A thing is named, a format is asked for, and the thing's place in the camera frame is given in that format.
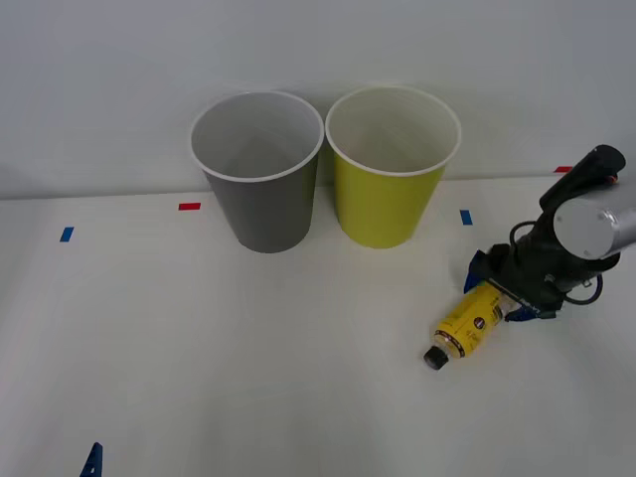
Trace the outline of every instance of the white wall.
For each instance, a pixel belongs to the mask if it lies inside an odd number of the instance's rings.
[[[0,196],[205,189],[193,116],[263,87],[322,112],[369,82],[434,92],[465,128],[447,177],[634,158],[634,25],[629,0],[4,0]]]

